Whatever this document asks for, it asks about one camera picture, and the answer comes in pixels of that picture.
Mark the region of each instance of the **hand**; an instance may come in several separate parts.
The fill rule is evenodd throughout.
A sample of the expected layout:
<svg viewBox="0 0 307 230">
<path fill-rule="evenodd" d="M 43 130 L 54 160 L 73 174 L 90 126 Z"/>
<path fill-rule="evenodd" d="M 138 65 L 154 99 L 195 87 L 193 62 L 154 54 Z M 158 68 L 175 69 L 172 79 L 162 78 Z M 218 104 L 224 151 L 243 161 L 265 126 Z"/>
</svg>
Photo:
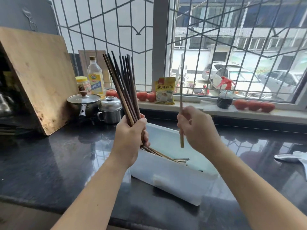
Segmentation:
<svg viewBox="0 0 307 230">
<path fill-rule="evenodd" d="M 186 135 L 189 144 L 205 157 L 210 156 L 216 147 L 224 145 L 215 128 L 212 117 L 188 106 L 177 115 L 178 127 Z"/>
<path fill-rule="evenodd" d="M 140 114 L 141 119 L 133 127 L 127 123 L 126 116 L 116 126 L 113 148 L 109 157 L 114 158 L 126 169 L 134 164 L 138 157 L 138 150 L 142 145 L 141 134 L 146 129 L 147 119 Z M 144 131 L 144 146 L 149 147 L 148 132 Z"/>
</svg>

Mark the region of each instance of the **left hand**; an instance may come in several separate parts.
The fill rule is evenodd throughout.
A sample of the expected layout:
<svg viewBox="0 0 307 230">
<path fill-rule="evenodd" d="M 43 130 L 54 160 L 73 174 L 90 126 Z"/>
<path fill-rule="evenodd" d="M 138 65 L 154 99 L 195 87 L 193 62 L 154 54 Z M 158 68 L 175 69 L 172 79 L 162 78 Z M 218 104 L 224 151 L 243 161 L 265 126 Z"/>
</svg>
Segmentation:
<svg viewBox="0 0 307 230">
<path fill-rule="evenodd" d="M 143 114 L 140 114 L 140 117 L 141 119 L 136 121 L 133 127 L 128 125 L 126 116 L 116 126 L 110 157 L 126 169 L 134 164 L 138 157 L 138 150 L 142 145 L 141 134 L 146 129 L 147 119 Z M 144 131 L 144 146 L 150 146 L 148 139 L 148 132 Z"/>
</svg>

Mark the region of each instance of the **snack bag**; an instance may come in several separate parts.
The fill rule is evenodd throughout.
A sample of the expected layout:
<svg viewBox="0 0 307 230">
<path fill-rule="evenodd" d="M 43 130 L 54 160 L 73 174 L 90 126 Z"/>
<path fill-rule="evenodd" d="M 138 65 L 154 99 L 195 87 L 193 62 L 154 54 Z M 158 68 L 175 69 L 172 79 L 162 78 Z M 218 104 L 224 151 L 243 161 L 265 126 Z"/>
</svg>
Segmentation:
<svg viewBox="0 0 307 230">
<path fill-rule="evenodd" d="M 156 81 L 156 104 L 174 105 L 176 77 L 161 77 Z"/>
</svg>

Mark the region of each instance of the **pot handle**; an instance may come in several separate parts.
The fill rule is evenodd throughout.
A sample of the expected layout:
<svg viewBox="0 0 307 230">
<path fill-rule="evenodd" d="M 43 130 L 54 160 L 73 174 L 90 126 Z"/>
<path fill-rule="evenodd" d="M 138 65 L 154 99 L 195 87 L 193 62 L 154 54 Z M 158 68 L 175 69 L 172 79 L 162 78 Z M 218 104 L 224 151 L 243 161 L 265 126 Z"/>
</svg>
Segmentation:
<svg viewBox="0 0 307 230">
<path fill-rule="evenodd" d="M 102 113 L 102 111 L 99 111 L 98 113 L 97 113 L 97 118 L 98 118 L 98 120 L 99 121 L 104 121 L 103 119 L 100 119 L 100 114 Z"/>
<path fill-rule="evenodd" d="M 79 113 L 79 118 L 85 118 L 85 109 L 87 107 L 87 104 L 81 104 L 81 109 L 80 109 L 80 113 Z"/>
</svg>

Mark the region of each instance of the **cooking oil bottle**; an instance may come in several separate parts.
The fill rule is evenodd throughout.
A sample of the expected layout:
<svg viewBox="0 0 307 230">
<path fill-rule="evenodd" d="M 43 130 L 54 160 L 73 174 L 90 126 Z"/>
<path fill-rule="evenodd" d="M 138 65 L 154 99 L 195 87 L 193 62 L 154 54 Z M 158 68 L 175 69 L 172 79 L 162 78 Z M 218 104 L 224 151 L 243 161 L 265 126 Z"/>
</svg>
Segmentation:
<svg viewBox="0 0 307 230">
<path fill-rule="evenodd" d="M 90 65 L 87 68 L 87 74 L 91 84 L 92 93 L 100 96 L 104 95 L 102 69 L 97 64 L 94 56 L 90 56 Z"/>
<path fill-rule="evenodd" d="M 219 108 L 227 109 L 232 104 L 233 95 L 231 91 L 231 86 L 234 82 L 226 77 L 222 77 L 221 83 L 217 86 L 226 84 L 225 90 L 221 91 L 219 97 L 217 98 L 217 106 Z"/>
</svg>

